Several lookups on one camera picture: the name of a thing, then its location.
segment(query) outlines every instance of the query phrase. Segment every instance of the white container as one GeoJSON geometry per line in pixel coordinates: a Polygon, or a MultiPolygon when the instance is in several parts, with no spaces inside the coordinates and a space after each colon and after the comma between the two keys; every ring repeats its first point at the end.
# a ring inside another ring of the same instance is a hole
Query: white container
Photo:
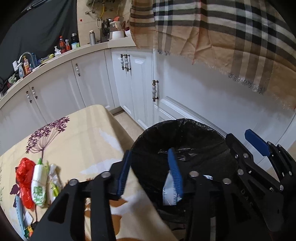
{"type": "Polygon", "coordinates": [[[120,39],[120,38],[124,38],[123,31],[110,32],[110,39],[109,40],[120,39]]]}
{"type": "Polygon", "coordinates": [[[47,171],[43,166],[41,158],[38,160],[37,165],[34,167],[33,178],[31,183],[31,195],[33,202],[43,207],[46,200],[46,181],[47,171]]]}
{"type": "Polygon", "coordinates": [[[16,72],[17,69],[18,69],[18,67],[17,67],[17,61],[14,61],[14,62],[12,63],[12,66],[13,66],[14,71],[16,72]]]}
{"type": "Polygon", "coordinates": [[[126,36],[127,36],[127,37],[131,37],[131,31],[130,31],[130,30],[127,30],[127,31],[126,31],[126,36]]]}

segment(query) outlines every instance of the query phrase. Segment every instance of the faucet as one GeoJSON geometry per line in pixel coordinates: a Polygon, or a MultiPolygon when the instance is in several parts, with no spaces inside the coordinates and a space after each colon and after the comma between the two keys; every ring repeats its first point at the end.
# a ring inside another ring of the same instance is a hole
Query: faucet
{"type": "Polygon", "coordinates": [[[20,61],[21,61],[21,59],[22,59],[22,57],[24,57],[26,54],[30,55],[30,57],[31,57],[31,61],[30,61],[30,63],[33,65],[33,68],[36,68],[37,66],[36,66],[35,63],[34,63],[33,55],[32,55],[30,52],[24,52],[24,53],[20,56],[20,59],[18,60],[17,63],[19,64],[20,61]]]}

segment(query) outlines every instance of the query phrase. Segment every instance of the cabinet handle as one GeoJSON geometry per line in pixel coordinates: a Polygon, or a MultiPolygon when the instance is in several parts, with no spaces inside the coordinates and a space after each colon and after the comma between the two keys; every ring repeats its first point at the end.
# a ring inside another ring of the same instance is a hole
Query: cabinet handle
{"type": "Polygon", "coordinates": [[[155,102],[155,100],[158,100],[158,97],[156,97],[156,83],[158,83],[158,80],[152,80],[152,99],[153,99],[153,102],[155,102]]]}
{"type": "Polygon", "coordinates": [[[76,72],[77,72],[78,76],[80,77],[80,72],[79,72],[78,64],[76,63],[75,65],[76,65],[76,72]]]}
{"type": "Polygon", "coordinates": [[[30,101],[30,103],[32,104],[32,100],[30,99],[28,91],[26,91],[26,96],[27,96],[28,100],[30,101]]]}
{"type": "Polygon", "coordinates": [[[121,62],[121,68],[122,68],[122,70],[124,70],[123,54],[120,55],[120,62],[121,62]]]}
{"type": "Polygon", "coordinates": [[[126,69],[126,71],[128,72],[129,70],[131,70],[131,68],[128,67],[128,64],[129,64],[129,63],[128,63],[128,57],[129,57],[129,54],[125,54],[124,56],[125,56],[125,58],[124,58],[124,63],[125,63],[125,65],[126,65],[126,66],[125,66],[125,69],[126,69]]]}
{"type": "Polygon", "coordinates": [[[35,95],[35,91],[34,91],[34,87],[33,87],[33,86],[32,86],[32,88],[31,88],[31,89],[32,89],[32,93],[33,93],[33,96],[34,96],[34,98],[35,98],[35,99],[38,99],[38,96],[37,96],[37,95],[35,95]]]}

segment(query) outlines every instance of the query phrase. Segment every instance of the metal thermos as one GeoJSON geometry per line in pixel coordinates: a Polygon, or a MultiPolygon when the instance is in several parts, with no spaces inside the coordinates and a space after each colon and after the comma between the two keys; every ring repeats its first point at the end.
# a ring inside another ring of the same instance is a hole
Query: metal thermos
{"type": "Polygon", "coordinates": [[[93,30],[89,31],[89,40],[90,40],[91,45],[96,44],[96,36],[95,36],[93,30]]]}

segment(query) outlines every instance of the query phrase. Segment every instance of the red bottle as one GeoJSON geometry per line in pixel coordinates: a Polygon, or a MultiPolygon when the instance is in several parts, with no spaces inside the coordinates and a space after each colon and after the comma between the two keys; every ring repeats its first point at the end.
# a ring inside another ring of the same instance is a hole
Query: red bottle
{"type": "Polygon", "coordinates": [[[59,37],[59,48],[61,50],[61,53],[65,53],[66,52],[66,45],[65,42],[63,40],[63,36],[59,37]]]}

